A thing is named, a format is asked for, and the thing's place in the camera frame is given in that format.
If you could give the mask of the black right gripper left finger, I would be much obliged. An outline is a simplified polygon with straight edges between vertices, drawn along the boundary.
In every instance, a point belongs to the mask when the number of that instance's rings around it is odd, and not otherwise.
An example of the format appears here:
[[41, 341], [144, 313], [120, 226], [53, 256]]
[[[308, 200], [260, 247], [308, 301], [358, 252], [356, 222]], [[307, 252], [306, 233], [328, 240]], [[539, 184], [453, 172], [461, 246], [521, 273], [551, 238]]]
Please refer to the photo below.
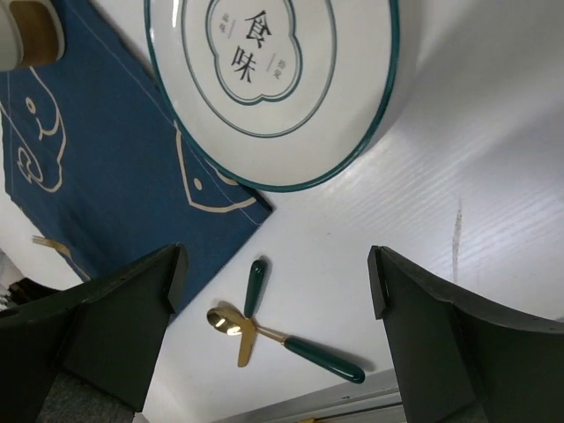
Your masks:
[[172, 244], [66, 290], [1, 290], [1, 419], [131, 422], [142, 411], [189, 267]]

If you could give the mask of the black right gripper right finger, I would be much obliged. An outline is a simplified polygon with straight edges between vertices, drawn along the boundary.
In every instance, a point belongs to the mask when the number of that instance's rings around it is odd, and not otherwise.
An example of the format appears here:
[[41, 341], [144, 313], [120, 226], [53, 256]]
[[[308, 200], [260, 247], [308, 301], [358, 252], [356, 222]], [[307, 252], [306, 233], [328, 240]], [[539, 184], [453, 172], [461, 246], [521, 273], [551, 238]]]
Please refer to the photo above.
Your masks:
[[563, 324], [450, 283], [387, 247], [368, 254], [410, 422], [561, 422]]

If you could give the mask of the gold fork green handle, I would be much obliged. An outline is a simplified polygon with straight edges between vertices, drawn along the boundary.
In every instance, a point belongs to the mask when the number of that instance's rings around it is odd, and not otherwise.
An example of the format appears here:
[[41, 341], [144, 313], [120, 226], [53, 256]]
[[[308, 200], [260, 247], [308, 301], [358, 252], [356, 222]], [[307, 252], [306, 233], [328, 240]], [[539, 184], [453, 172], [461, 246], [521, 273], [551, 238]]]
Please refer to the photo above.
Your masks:
[[90, 277], [90, 275], [85, 272], [85, 270], [75, 261], [75, 259], [73, 258], [71, 251], [61, 242], [59, 241], [55, 241], [55, 240], [50, 240], [44, 237], [40, 237], [40, 236], [36, 236], [34, 235], [32, 237], [32, 242], [34, 244], [37, 245], [41, 245], [43, 247], [47, 247], [50, 249], [55, 250], [57, 253], [59, 253], [61, 256], [63, 256], [65, 259], [67, 259], [70, 264], [73, 266], [74, 270], [78, 272], [78, 275], [84, 279], [84, 280], [91, 280], [92, 278]]

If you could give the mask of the blue cloth with gold script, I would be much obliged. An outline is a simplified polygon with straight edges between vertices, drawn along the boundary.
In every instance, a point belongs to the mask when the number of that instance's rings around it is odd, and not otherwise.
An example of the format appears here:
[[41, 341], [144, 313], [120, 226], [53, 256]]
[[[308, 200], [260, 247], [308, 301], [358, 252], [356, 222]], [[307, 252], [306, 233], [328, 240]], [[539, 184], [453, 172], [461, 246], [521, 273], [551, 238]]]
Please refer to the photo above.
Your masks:
[[[1, 76], [3, 189], [30, 220], [25, 272], [63, 290], [168, 244], [189, 255], [189, 304], [272, 215], [184, 137], [160, 89], [88, 1], [56, 1], [56, 63]], [[59, 241], [91, 280], [55, 250]]]

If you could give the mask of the clear glass cup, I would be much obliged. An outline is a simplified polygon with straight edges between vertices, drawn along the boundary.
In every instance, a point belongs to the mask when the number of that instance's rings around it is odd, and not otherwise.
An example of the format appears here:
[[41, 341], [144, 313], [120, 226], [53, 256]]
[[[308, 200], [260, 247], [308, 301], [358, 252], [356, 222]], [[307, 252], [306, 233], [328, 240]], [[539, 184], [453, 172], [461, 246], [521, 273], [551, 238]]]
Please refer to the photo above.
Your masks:
[[1, 2], [1, 72], [55, 63], [64, 50], [63, 25], [51, 1]]

